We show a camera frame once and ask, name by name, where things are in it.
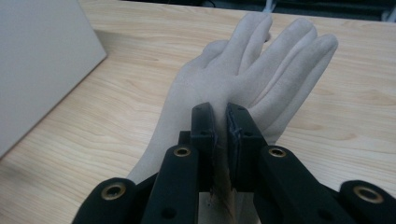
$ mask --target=brass screw hole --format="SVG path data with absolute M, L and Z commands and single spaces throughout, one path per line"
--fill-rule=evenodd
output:
M 174 150 L 174 154 L 177 157 L 186 157 L 186 156 L 190 156 L 191 150 L 189 150 L 186 147 L 179 147 Z
M 286 156 L 286 152 L 280 148 L 271 148 L 270 150 L 268 150 L 268 152 L 273 157 L 285 157 Z
M 359 198 L 369 203 L 384 202 L 384 198 L 378 192 L 364 186 L 356 186 L 353 188 L 353 192 L 358 195 Z
M 125 193 L 126 187 L 121 182 L 116 182 L 107 185 L 102 190 L 102 198 L 106 201 L 116 200 Z

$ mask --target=hand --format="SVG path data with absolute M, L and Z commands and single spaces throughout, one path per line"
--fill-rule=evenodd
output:
M 336 48 L 333 35 L 317 37 L 313 24 L 299 19 L 262 53 L 272 24 L 269 14 L 248 13 L 229 41 L 206 46 L 174 80 L 148 148 L 128 176 L 135 183 L 158 172 L 166 149 L 191 127 L 191 109 L 209 102 L 219 135 L 214 155 L 214 192 L 200 196 L 201 223 L 234 223 L 234 199 L 227 167 L 225 108 L 228 102 L 249 111 L 269 144 L 284 132 L 312 91 Z

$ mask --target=wood grain surface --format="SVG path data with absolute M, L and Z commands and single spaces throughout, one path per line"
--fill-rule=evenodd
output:
M 101 181 L 145 151 L 178 69 L 228 39 L 245 11 L 81 1 L 108 53 L 0 160 L 1 223 L 70 223 Z M 271 40 L 297 16 L 274 14 Z M 396 24 L 308 18 L 339 40 L 278 145 L 324 185 L 362 179 L 396 196 Z

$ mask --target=mannequin hand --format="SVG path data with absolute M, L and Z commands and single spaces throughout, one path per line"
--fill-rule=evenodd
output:
M 158 172 L 166 149 L 177 143 L 180 131 L 191 128 L 192 108 L 209 102 L 219 136 L 214 155 L 217 197 L 202 195 L 201 223 L 235 220 L 227 173 L 227 103 L 245 107 L 268 144 L 274 144 L 337 48 L 333 35 L 317 37 L 313 24 L 299 19 L 262 53 L 271 24 L 269 14 L 249 13 L 239 22 L 229 41 L 210 43 L 200 56 L 181 68 L 168 92 L 148 149 L 129 175 L 139 183 Z M 205 200 L 210 201 L 210 207 L 201 205 Z

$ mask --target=white box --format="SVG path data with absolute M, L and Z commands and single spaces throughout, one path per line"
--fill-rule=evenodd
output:
M 77 1 L 1 1 L 0 157 L 105 57 Z

